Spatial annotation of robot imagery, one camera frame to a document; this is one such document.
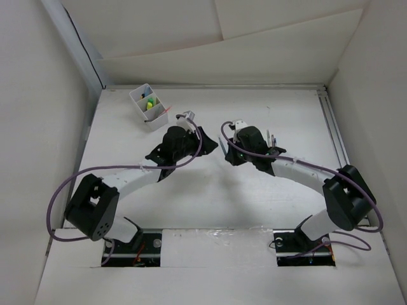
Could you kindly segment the black gold-banded pencil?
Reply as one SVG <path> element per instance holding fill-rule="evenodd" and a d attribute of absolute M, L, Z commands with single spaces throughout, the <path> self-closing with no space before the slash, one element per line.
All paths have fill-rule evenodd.
<path fill-rule="evenodd" d="M 154 122 L 154 121 L 156 121 L 158 118 L 154 118 L 154 119 L 147 119 L 147 120 L 144 120 L 144 122 L 145 123 L 150 123 L 150 122 Z"/>

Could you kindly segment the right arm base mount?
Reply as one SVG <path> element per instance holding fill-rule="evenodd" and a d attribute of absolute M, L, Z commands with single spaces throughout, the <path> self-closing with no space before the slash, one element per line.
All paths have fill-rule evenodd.
<path fill-rule="evenodd" d="M 335 266 L 329 234 L 338 229 L 327 213 L 312 215 L 294 229 L 275 229 L 268 247 L 279 267 Z"/>

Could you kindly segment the light blue gel pen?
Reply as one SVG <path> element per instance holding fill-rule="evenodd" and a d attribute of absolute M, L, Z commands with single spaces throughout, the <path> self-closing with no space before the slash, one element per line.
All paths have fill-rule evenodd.
<path fill-rule="evenodd" d="M 218 141 L 224 156 L 227 156 L 228 150 L 220 136 L 218 137 Z"/>

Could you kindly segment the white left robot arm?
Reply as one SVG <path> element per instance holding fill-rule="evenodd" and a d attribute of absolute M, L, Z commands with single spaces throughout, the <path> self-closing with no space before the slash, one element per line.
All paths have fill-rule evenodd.
<path fill-rule="evenodd" d="M 128 252 L 142 243 L 142 229 L 127 217 L 116 215 L 120 200 L 147 185 L 166 179 L 178 161 L 210 154 L 218 144 L 198 127 L 195 131 L 171 126 L 141 166 L 105 177 L 82 178 L 65 210 L 65 218 L 92 241 L 119 241 Z"/>

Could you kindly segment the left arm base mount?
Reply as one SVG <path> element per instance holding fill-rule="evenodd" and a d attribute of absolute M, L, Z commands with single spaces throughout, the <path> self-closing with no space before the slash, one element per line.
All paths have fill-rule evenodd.
<path fill-rule="evenodd" d="M 113 239 L 106 238 L 102 267 L 157 268 L 161 263 L 161 229 L 142 229 L 127 217 L 115 219 Z"/>

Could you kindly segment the pink gel pen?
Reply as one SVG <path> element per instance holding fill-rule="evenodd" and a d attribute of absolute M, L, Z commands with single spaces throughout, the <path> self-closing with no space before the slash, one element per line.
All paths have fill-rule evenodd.
<path fill-rule="evenodd" d="M 172 108 L 172 106 L 169 106 L 169 107 L 166 108 L 161 114 L 167 113 L 171 108 Z"/>

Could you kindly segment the blue utility knife pen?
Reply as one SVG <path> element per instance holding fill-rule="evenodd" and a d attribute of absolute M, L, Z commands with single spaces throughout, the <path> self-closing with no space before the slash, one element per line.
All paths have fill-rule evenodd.
<path fill-rule="evenodd" d="M 144 96 L 147 97 L 151 94 L 151 88 L 149 86 L 145 87 Z"/>

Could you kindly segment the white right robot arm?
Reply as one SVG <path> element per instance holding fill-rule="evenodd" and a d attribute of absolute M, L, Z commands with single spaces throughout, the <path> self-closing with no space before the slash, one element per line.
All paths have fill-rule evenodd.
<path fill-rule="evenodd" d="M 297 182 L 323 196 L 325 209 L 294 229 L 293 240 L 299 249 L 323 247 L 323 236 L 336 230 L 353 231 L 370 211 L 378 211 L 376 199 L 356 167 L 331 170 L 295 158 L 269 144 L 258 128 L 242 120 L 227 121 L 223 126 L 233 131 L 233 137 L 226 139 L 225 159 L 231 165 L 250 163 L 260 172 Z"/>

